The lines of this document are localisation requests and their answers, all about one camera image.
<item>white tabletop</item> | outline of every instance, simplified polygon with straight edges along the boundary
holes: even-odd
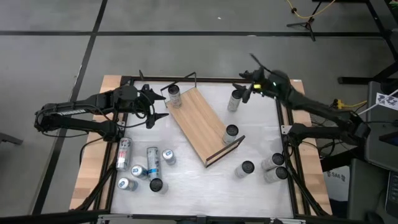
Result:
[[[135,82],[141,89],[148,83],[160,94],[169,82]],[[193,83],[177,84],[184,92]],[[136,191],[129,192],[115,187],[111,213],[146,215],[208,215],[219,217],[279,217],[292,218],[287,180],[268,184],[263,178],[260,163],[275,152],[282,152],[279,122],[275,101],[260,95],[252,95],[247,104],[241,103],[237,112],[227,108],[234,90],[230,83],[198,83],[197,88],[225,125],[235,124],[238,137],[245,135],[241,145],[208,168],[196,154],[172,115],[156,121],[152,129],[145,125],[128,129],[125,136],[133,140],[130,168],[135,164],[147,167],[146,148],[157,146],[159,151],[171,149],[177,162],[169,166],[161,162],[162,180],[169,185],[166,194],[153,193],[148,180],[134,178],[130,169],[118,172],[118,179],[127,177],[138,182]],[[169,100],[167,90],[163,91]],[[163,101],[154,104],[156,113],[167,113]],[[142,120],[130,114],[127,125]],[[234,170],[249,160],[254,172],[243,179]]]

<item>gray floor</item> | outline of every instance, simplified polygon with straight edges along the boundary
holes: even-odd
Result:
[[[309,15],[316,3],[295,2]],[[396,24],[382,1],[373,1],[388,28]],[[93,29],[100,0],[0,1],[0,30]],[[295,32],[300,22],[284,1],[109,0],[101,31],[271,31]],[[313,24],[317,32],[375,32],[362,4],[336,3]],[[67,101],[80,69],[88,36],[0,36],[0,132],[24,140],[0,144],[0,217],[30,212],[53,139],[33,128],[34,112],[50,102]],[[338,76],[371,77],[388,66],[391,53],[378,38],[309,37],[97,37],[79,99],[99,91],[103,75],[237,77],[256,64],[254,53],[272,69],[302,79],[307,96],[324,103],[366,99],[366,86],[345,86]],[[78,173],[78,151],[85,138],[67,139],[44,212],[68,210]]]

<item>tripod stand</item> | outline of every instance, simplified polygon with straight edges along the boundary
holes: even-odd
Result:
[[[321,1],[318,3],[317,7],[315,8],[315,10],[312,12],[311,15],[314,15],[314,14],[318,11],[318,8],[319,8],[319,6],[321,5],[321,3],[322,3]],[[295,13],[296,10],[297,10],[296,8],[293,8],[293,9],[292,9],[292,13]],[[313,34],[312,27],[311,27],[311,23],[312,23],[313,21],[314,21],[314,18],[311,16],[311,17],[308,19],[307,22],[298,22],[298,23],[293,23],[293,24],[287,24],[286,26],[287,26],[287,27],[301,26],[301,27],[306,28],[307,30],[310,31],[310,36],[311,36],[312,41],[315,41],[315,36],[314,36],[314,34]]]

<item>yellow cable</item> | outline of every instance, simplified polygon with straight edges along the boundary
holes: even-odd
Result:
[[[290,5],[290,9],[293,9],[294,7],[293,7],[292,3],[290,2],[290,0],[286,0],[286,1],[287,1],[288,4]],[[295,11],[294,13],[295,13],[296,16],[299,17],[299,18],[302,18],[302,19],[309,19],[309,18],[311,18],[311,17],[314,17],[314,16],[316,16],[316,15],[321,14],[325,9],[327,9],[329,6],[331,6],[335,1],[336,1],[336,0],[333,0],[331,3],[329,3],[329,5],[325,6],[322,10],[320,10],[319,12],[317,12],[317,13],[315,13],[314,15],[311,15],[311,16],[300,16],[300,15],[297,13],[297,11]]]
[[[367,101],[362,101],[360,103],[357,103],[355,105],[343,105],[343,107],[357,107],[357,106],[361,106],[362,104],[367,103]]]

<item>standing can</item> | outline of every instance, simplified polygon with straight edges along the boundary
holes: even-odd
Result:
[[[281,153],[275,153],[267,159],[261,162],[261,167],[263,170],[267,171],[275,167],[279,167],[285,162],[285,157]]]
[[[175,164],[175,156],[174,156],[174,152],[171,149],[166,149],[163,151],[162,153],[162,157],[164,159],[164,161],[166,161],[166,163],[168,165],[173,165]]]
[[[169,189],[169,185],[160,180],[159,178],[155,178],[151,180],[149,188],[151,189],[151,191],[155,193],[164,194]]]
[[[285,167],[276,167],[264,173],[264,180],[270,184],[286,178],[287,169]]]
[[[134,165],[131,168],[131,174],[134,177],[140,178],[141,180],[148,178],[148,170],[143,168],[141,165]]]
[[[160,178],[159,150],[157,147],[147,148],[147,162],[149,180]]]
[[[173,107],[180,108],[182,104],[180,88],[177,85],[170,85],[168,91]]]
[[[251,161],[244,161],[235,169],[235,175],[239,178],[243,178],[254,171],[254,164]]]
[[[129,167],[132,140],[123,137],[120,139],[118,159],[116,160],[116,170],[125,171]]]
[[[235,112],[238,109],[239,103],[242,100],[242,94],[239,90],[232,91],[231,97],[229,98],[228,111]]]
[[[135,180],[129,180],[122,177],[118,181],[118,187],[122,190],[135,191],[138,187],[138,183]]]
[[[238,135],[239,129],[236,125],[230,124],[226,127],[225,133],[223,136],[223,143],[225,145],[230,144],[235,141],[236,136]]]

